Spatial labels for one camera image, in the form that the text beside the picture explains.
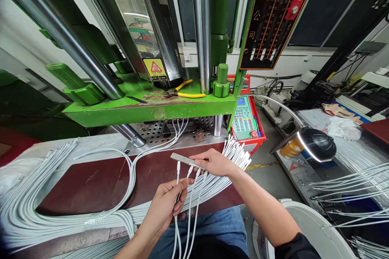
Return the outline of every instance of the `bundle of white cables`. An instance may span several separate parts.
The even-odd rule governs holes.
[[[367,241],[358,236],[348,241],[357,249],[361,259],[389,259],[389,247]]]
[[[58,237],[77,234],[87,230],[121,226],[126,227],[131,238],[135,232],[134,225],[142,223],[151,203],[147,202],[130,209],[119,210],[134,189],[136,164],[142,157],[165,150],[175,144],[184,132],[186,125],[184,126],[184,122],[182,122],[181,126],[179,126],[177,121],[179,130],[171,141],[145,150],[134,161],[131,161],[126,154],[117,149],[99,149],[83,155],[100,151],[119,151],[128,163],[130,182],[126,194],[117,206],[104,212],[52,217],[41,215],[35,211],[35,200],[39,191],[58,166],[76,147],[77,140],[50,152],[43,162],[12,190],[6,201],[2,202],[0,216],[7,247],[21,247],[15,251],[17,252]],[[239,142],[236,142],[230,136],[228,141],[226,140],[224,143],[223,155],[231,159],[240,168],[245,169],[251,160],[249,159],[250,154],[244,151],[243,146],[244,144],[240,145]],[[196,185],[188,187],[188,197],[190,198],[185,200],[182,211],[189,209],[191,200],[198,200],[198,204],[200,204],[214,197],[231,184],[228,178],[213,175],[200,175],[197,182]]]
[[[125,244],[127,244],[128,240],[128,237],[119,238],[58,255],[52,257],[51,259],[112,259],[120,251],[120,249],[123,248]]]
[[[331,192],[329,194],[313,197],[312,199],[321,202],[338,203],[338,202],[350,202],[350,201],[361,200],[370,197],[376,197],[389,192],[389,186],[388,186],[389,179],[380,181],[382,177],[385,177],[388,174],[389,174],[389,163],[385,163],[341,178],[310,183],[309,185],[312,186],[313,189]],[[375,187],[380,187],[382,189],[377,191],[371,191]],[[350,193],[350,192],[357,192],[357,191],[370,191],[370,192],[365,194],[347,196],[347,197],[336,197],[331,199],[324,198],[327,196],[338,195],[345,192]],[[355,220],[348,221],[332,227],[357,227],[363,225],[372,225],[377,223],[389,222],[389,220],[379,220],[379,221],[372,221],[368,223],[354,224],[364,219],[389,219],[389,208],[376,211],[376,212],[351,213],[351,212],[341,212],[336,210],[336,211],[329,211],[329,213],[338,214],[347,217],[357,217],[357,219]]]

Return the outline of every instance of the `floor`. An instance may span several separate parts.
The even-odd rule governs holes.
[[[282,139],[281,134],[273,126],[273,123],[268,119],[261,108],[257,108],[259,119],[265,131],[267,141],[265,141],[252,156],[252,165],[259,167],[246,170],[246,172],[267,192],[277,199],[290,198],[297,202],[302,202],[300,195],[286,175],[282,166],[277,162],[276,158],[269,155],[269,151],[274,145]],[[251,259],[257,259],[252,242],[252,223],[253,216],[247,209],[245,204],[241,206],[241,213],[245,220],[248,250]]]

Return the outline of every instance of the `yellow floor marking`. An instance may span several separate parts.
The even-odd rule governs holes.
[[[246,171],[253,170],[255,168],[265,168],[268,166],[274,166],[274,165],[278,165],[278,164],[279,164],[278,161],[270,163],[270,164],[254,164],[254,165],[247,166]]]

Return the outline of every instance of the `hand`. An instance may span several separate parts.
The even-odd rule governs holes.
[[[160,237],[169,227],[173,216],[177,216],[181,212],[188,194],[187,187],[193,183],[193,179],[183,178],[179,180],[178,184],[177,180],[161,184],[138,232],[146,234],[149,238]],[[179,201],[175,202],[181,191]]]
[[[239,167],[234,162],[215,149],[209,149],[189,158],[195,160],[196,165],[205,168],[209,173],[216,176],[230,176],[239,170]]]

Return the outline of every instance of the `white bucket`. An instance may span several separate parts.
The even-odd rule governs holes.
[[[331,224],[317,211],[291,199],[280,200],[299,225],[302,233],[316,249],[322,259],[355,259],[356,256],[347,242],[335,228],[324,228]],[[274,259],[274,247],[266,239],[254,220],[252,242],[259,259]]]

